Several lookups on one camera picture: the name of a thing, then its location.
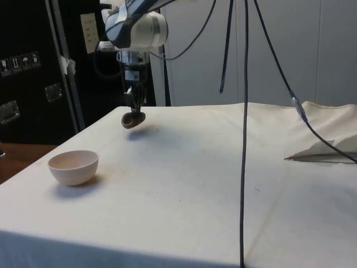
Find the ceramic bowl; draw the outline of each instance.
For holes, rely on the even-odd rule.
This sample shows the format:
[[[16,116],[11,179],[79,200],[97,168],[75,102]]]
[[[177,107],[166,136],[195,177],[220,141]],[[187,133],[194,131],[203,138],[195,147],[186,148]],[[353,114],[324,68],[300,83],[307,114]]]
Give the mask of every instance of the ceramic bowl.
[[[70,151],[49,161],[52,175],[60,183],[75,186],[90,180],[98,168],[99,156],[92,151]]]

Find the white cloth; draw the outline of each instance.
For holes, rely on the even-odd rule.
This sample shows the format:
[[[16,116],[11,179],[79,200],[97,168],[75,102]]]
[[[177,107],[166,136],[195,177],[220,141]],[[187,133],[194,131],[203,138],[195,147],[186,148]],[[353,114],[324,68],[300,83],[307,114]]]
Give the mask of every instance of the white cloth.
[[[320,136],[343,152],[351,156],[356,155],[356,105],[328,107],[305,102],[303,107],[311,126]],[[289,129],[286,158],[301,161],[352,162],[318,140],[299,118],[291,121]]]
[[[0,267],[238,267],[241,104],[118,108],[0,185]],[[249,105],[247,266],[354,267],[356,167],[283,160],[293,109]],[[48,160],[99,154],[95,183]]]

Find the brown object in gripper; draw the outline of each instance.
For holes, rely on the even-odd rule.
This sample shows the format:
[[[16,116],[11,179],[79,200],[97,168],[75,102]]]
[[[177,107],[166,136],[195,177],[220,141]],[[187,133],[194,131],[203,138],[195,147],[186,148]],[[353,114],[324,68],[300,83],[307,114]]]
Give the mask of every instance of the brown object in gripper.
[[[133,117],[133,113],[126,113],[123,115],[122,125],[124,128],[129,130],[133,127],[140,125],[142,122],[144,122],[145,118],[146,115],[144,113],[140,113],[135,117]]]

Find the wooden floor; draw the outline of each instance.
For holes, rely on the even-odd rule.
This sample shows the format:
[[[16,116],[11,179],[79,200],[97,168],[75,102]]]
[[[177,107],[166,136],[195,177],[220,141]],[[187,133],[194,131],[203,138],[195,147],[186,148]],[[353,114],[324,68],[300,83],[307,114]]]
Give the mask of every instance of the wooden floor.
[[[5,155],[0,156],[0,184],[52,151],[54,145],[0,143]]]

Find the white wall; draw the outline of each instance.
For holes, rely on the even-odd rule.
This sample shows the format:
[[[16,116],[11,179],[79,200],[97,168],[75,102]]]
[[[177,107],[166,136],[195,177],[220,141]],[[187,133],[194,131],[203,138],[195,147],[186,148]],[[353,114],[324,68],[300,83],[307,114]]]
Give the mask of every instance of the white wall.
[[[219,85],[229,0],[217,2],[202,37],[182,58],[168,63],[172,105],[243,100],[244,0],[236,0],[226,87],[222,95]],[[249,100],[290,105],[254,2],[248,2]],[[258,0],[258,3],[282,68],[298,97],[302,101],[327,105],[357,103],[357,1]],[[194,38],[211,4],[212,0],[179,0],[165,7],[163,13],[170,30],[165,45],[168,57],[179,53]]]
[[[164,8],[169,37],[166,56],[180,53],[202,28],[213,0],[176,1]],[[234,12],[226,87],[219,93],[229,0],[217,0],[211,20],[201,37],[181,58],[167,62],[173,106],[238,102],[237,27]]]

